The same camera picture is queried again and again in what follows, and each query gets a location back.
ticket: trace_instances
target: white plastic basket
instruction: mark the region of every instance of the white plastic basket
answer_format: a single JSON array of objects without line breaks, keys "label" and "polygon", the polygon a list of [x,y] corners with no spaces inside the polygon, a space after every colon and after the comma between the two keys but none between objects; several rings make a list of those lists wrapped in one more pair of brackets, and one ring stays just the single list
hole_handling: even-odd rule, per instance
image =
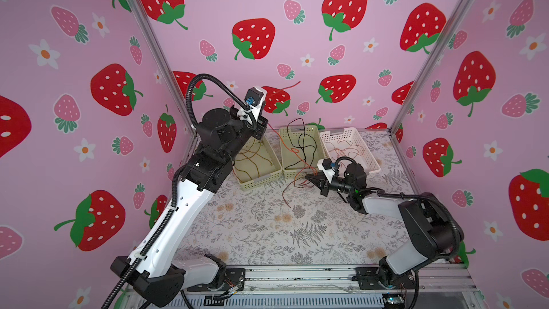
[{"label": "white plastic basket", "polygon": [[[313,145],[314,142],[312,140],[314,139],[317,145],[316,151],[314,151],[314,148],[312,147],[305,148],[307,163],[314,168],[317,167],[316,165],[319,159],[325,159],[329,157],[328,154],[326,153],[326,149],[324,148],[322,140],[320,139],[319,129],[316,126],[305,126],[305,132],[307,135],[302,136],[303,126],[290,126],[289,131],[286,127],[280,128],[279,130],[279,134],[282,138],[282,140],[280,141],[280,150],[282,154],[282,174],[284,174],[284,178],[287,181],[290,181],[290,180],[293,181],[295,176],[300,171],[301,173],[299,173],[299,175],[306,175],[309,173],[313,173],[313,170],[311,168],[303,169],[303,167],[305,167],[303,162],[300,161],[300,159],[295,153],[289,151],[286,147],[284,147],[284,144],[282,143],[283,141],[284,143],[286,143],[286,146],[288,146],[288,148],[295,148],[292,146],[291,141],[293,142],[294,145],[298,146],[299,145],[298,139],[301,138],[301,145],[306,146],[306,145]],[[303,152],[301,151],[301,149],[300,148],[296,148],[296,149],[299,150],[300,157],[304,159]]]},{"label": "white plastic basket", "polygon": [[265,135],[261,141],[250,137],[235,159],[233,170],[237,175],[240,188],[244,191],[281,177],[282,166]]},{"label": "white plastic basket", "polygon": [[[346,152],[343,152],[344,155],[351,157],[356,162],[362,165],[365,172],[369,174],[377,173],[381,170],[378,162],[375,160],[374,155],[370,152],[368,145],[360,136],[360,133],[356,128],[345,128],[337,130],[326,130],[320,133],[320,139],[324,145],[324,149],[330,155],[332,161],[337,160],[341,155],[338,155],[334,149],[338,148],[344,150],[349,147],[351,142],[353,145],[359,145],[361,148],[350,148]],[[356,150],[359,150],[362,155],[357,155]],[[341,164],[347,168],[347,165],[350,161],[344,160]]]}]

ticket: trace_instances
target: pink wall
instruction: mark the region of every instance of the pink wall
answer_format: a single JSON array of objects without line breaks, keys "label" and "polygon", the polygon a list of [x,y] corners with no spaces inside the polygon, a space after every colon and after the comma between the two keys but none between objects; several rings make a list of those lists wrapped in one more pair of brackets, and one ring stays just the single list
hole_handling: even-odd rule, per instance
[{"label": "pink wall", "polygon": [[[99,307],[116,283],[110,263],[146,235],[149,216],[143,210],[149,212],[158,196],[169,196],[166,165],[177,168],[186,150],[184,121],[166,84],[155,81],[158,66],[134,16],[119,0],[114,4],[115,9],[112,0],[0,1],[2,308]],[[73,13],[69,19],[67,11],[54,10],[67,33],[52,16],[52,6]],[[75,19],[87,32],[81,29],[83,35],[78,35],[88,38],[80,40],[85,44],[75,38],[78,30],[72,27],[77,25],[69,25]],[[140,65],[130,50],[132,36],[140,44],[140,51],[132,48]],[[96,75],[111,64],[120,66]],[[132,96],[122,94],[131,93],[124,87],[128,81],[123,84],[127,79],[118,78],[124,70],[143,93],[137,94],[133,110]],[[58,99],[68,106],[61,112],[54,109]],[[170,152],[163,150],[157,131],[165,105],[177,127]],[[144,133],[142,114],[152,123],[146,127],[150,137]],[[133,143],[127,155],[124,145],[120,154],[113,152],[113,140],[123,136]],[[140,166],[144,158],[149,160],[146,170]],[[136,209],[138,184],[145,189]],[[75,218],[77,222],[54,230]]]},{"label": "pink wall", "polygon": [[[458,30],[466,35],[458,32],[403,122],[400,147],[422,190],[460,223],[466,251],[476,250],[469,271],[491,308],[549,307],[548,19],[547,0],[476,0]],[[472,84],[480,91],[465,95]],[[449,146],[462,163],[449,164]]]},{"label": "pink wall", "polygon": [[[161,6],[163,1],[171,5],[169,12]],[[266,111],[273,113],[266,117],[274,126],[302,117],[306,123],[322,119],[321,125],[326,127],[349,124],[361,128],[379,122],[391,125],[401,107],[392,98],[404,98],[409,89],[406,85],[415,79],[427,55],[423,49],[405,50],[414,45],[416,33],[430,37],[440,32],[443,16],[449,17],[456,1],[387,0],[392,3],[388,5],[386,0],[142,0],[173,71],[210,73],[234,85],[239,96],[252,86],[270,87],[269,91],[276,93],[267,98]],[[182,4],[185,6],[173,9]],[[339,12],[345,15],[342,22],[331,17]],[[336,30],[330,40],[332,27]],[[380,76],[384,70],[391,73]],[[338,79],[342,86],[334,84]],[[211,108],[223,106],[227,98],[212,84],[205,85],[205,92],[200,87],[200,93],[205,94],[195,95],[199,118]],[[335,93],[324,93],[324,100],[320,85]],[[310,108],[301,110],[305,114],[299,116],[297,110],[304,102]],[[383,113],[379,120],[374,119],[376,113]]]}]

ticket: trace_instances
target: plastic basket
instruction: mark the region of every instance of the plastic basket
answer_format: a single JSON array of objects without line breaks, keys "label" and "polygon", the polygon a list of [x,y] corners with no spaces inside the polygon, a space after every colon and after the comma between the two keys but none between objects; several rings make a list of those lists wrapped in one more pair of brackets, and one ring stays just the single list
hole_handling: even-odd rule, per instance
[{"label": "plastic basket", "polygon": [[[299,173],[299,171],[301,171],[303,167],[305,167],[305,164],[298,158],[295,153],[289,151],[286,147],[284,147],[284,144],[282,143],[283,141],[284,143],[286,143],[286,146],[288,146],[288,148],[296,148],[292,146],[292,142],[294,146],[314,145],[316,142],[316,151],[314,147],[304,148],[307,163],[314,168],[317,167],[316,165],[319,159],[325,159],[329,157],[328,153],[326,153],[326,148],[324,147],[322,140],[320,139],[319,129],[316,126],[305,126],[305,132],[307,135],[303,135],[303,126],[290,126],[289,130],[286,127],[280,128],[279,130],[279,134],[282,138],[280,142],[280,150],[282,155],[282,173],[284,174],[284,178],[286,180],[293,180],[295,176]],[[296,149],[299,150],[299,156],[303,160],[305,160],[301,148]],[[311,168],[306,168],[303,169],[303,171],[301,171],[301,173],[299,174],[306,175],[308,173],[313,173],[313,170]]]},{"label": "plastic basket", "polygon": [[281,177],[282,166],[265,135],[261,141],[251,137],[235,159],[233,170],[242,190],[250,190]]},{"label": "plastic basket", "polygon": [[[375,160],[374,155],[372,155],[372,152],[368,149],[368,145],[366,145],[366,142],[362,139],[356,128],[326,130],[320,133],[320,138],[332,161],[337,160],[337,158],[341,156],[338,155],[334,149],[338,148],[344,150],[350,146],[346,141],[350,141],[353,145],[359,145],[361,148],[350,148],[343,152],[344,155],[355,159],[356,162],[362,165],[364,171],[369,172],[370,174],[377,173],[381,170],[379,163]],[[357,150],[361,152],[362,155],[357,155]],[[344,160],[341,164],[343,167],[347,168],[349,163],[350,161]]]}]

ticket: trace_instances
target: pink strawberry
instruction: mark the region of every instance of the pink strawberry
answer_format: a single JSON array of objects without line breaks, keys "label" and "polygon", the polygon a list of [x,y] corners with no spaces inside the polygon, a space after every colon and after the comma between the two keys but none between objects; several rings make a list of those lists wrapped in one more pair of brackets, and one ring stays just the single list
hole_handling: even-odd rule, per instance
[{"label": "pink strawberry", "polygon": [[69,131],[72,133],[78,128],[76,121],[80,119],[80,109],[71,95],[61,95],[53,106],[53,113],[57,116],[54,122],[57,124],[59,131],[62,130],[67,134]]},{"label": "pink strawberry", "polygon": [[374,120],[381,120],[381,118],[383,116],[385,116],[387,114],[387,112],[389,111],[389,108],[388,107],[382,107],[380,108],[378,111],[375,112],[375,115],[374,115]]},{"label": "pink strawberry", "polygon": [[304,101],[303,103],[298,105],[298,109],[296,110],[296,112],[298,113],[299,116],[303,116],[309,110],[309,108],[310,108],[309,102]]},{"label": "pink strawberry", "polygon": [[286,79],[292,79],[295,76],[294,71],[292,71],[292,67],[289,65],[278,64],[276,69],[278,70],[278,75],[285,77]]},{"label": "pink strawberry", "polygon": [[74,37],[78,43],[86,44],[89,41],[88,32],[83,24],[78,24],[78,18],[67,9],[53,5],[51,16],[59,28],[69,37]]},{"label": "pink strawberry", "polygon": [[145,201],[145,185],[139,183],[135,188],[134,194],[134,207],[136,210],[141,208],[141,205]]},{"label": "pink strawberry", "polygon": [[0,260],[9,257],[23,246],[23,235],[9,225],[0,225]]},{"label": "pink strawberry", "polygon": [[549,274],[531,268],[520,274],[524,283],[545,298],[549,298]]},{"label": "pink strawberry", "polygon": [[440,95],[440,81],[437,79],[433,83],[433,88],[431,89],[431,103],[436,102]]},{"label": "pink strawberry", "polygon": [[305,21],[305,11],[301,9],[301,4],[294,0],[284,2],[284,13],[286,18],[294,21],[294,24],[301,24]]},{"label": "pink strawberry", "polygon": [[338,45],[332,51],[330,52],[330,57],[328,58],[328,64],[330,66],[335,66],[339,63],[339,60],[341,60],[345,56],[345,46],[343,44]]},{"label": "pink strawberry", "polygon": [[393,79],[393,76],[391,75],[391,71],[389,70],[383,70],[378,75],[378,77],[379,77],[378,83],[383,87],[388,86],[391,80]]},{"label": "pink strawberry", "polygon": [[174,168],[172,167],[172,164],[171,164],[171,163],[168,163],[168,166],[166,166],[166,172],[168,172],[168,179],[169,179],[169,180],[173,180],[173,179],[174,179],[175,170],[174,170]]},{"label": "pink strawberry", "polygon": [[206,57],[206,60],[210,62],[215,62],[217,60],[214,46],[206,40],[200,41],[200,52]]},{"label": "pink strawberry", "polygon": [[234,102],[234,99],[232,99],[232,98],[230,98],[230,97],[227,98],[227,99],[225,99],[225,100],[223,100],[223,108],[224,108],[225,110],[229,110],[230,107],[233,106],[234,104],[236,104],[236,103]]},{"label": "pink strawberry", "polygon": [[146,114],[143,114],[141,116],[141,124],[143,125],[143,133],[150,138],[153,136],[153,122],[149,120],[149,116]]},{"label": "pink strawberry", "polygon": [[458,49],[463,43],[465,43],[466,39],[467,39],[467,33],[463,30],[460,30],[456,34],[454,34],[452,38],[449,40],[448,48]]},{"label": "pink strawberry", "polygon": [[409,157],[409,158],[413,158],[415,156],[415,147],[414,146],[408,147],[408,149],[406,150],[406,156]]},{"label": "pink strawberry", "polygon": [[439,119],[436,120],[436,127],[439,129],[446,129],[448,126],[451,126],[453,122],[453,114],[447,112],[446,114],[441,114]]},{"label": "pink strawberry", "polygon": [[113,152],[122,155],[128,155],[134,150],[134,143],[126,136],[122,136],[121,138],[118,138],[117,136],[116,139],[113,140],[111,146],[113,147]]},{"label": "pink strawberry", "polygon": [[467,190],[457,190],[452,195],[452,201],[457,204],[457,206],[465,208],[467,206],[473,205],[473,196]]},{"label": "pink strawberry", "polygon": [[519,118],[524,113],[531,114],[538,108],[538,103],[541,101],[537,97],[532,93],[525,96],[520,93],[515,94],[501,107],[501,113],[513,118]]},{"label": "pink strawberry", "polygon": [[523,0],[509,17],[507,37],[513,38],[524,31],[524,25],[530,21],[534,14],[534,0]]},{"label": "pink strawberry", "polygon": [[140,65],[143,60],[143,54],[141,53],[139,42],[135,36],[130,38],[130,53],[134,57],[136,64]]}]

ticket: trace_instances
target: strawberry patterned wallpaper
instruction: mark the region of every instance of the strawberry patterned wallpaper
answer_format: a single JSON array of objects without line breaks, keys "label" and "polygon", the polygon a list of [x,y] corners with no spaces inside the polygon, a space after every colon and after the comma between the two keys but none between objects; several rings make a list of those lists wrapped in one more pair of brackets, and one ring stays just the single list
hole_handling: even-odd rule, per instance
[{"label": "strawberry patterned wallpaper", "polygon": [[166,205],[190,134],[129,9],[0,0],[2,308],[101,306]]},{"label": "strawberry patterned wallpaper", "polygon": [[549,307],[547,0],[476,0],[403,121],[490,308]]},{"label": "strawberry patterned wallpaper", "polygon": [[[457,0],[141,0],[186,92],[268,91],[273,126],[390,126]],[[194,90],[198,119],[231,100]]]}]

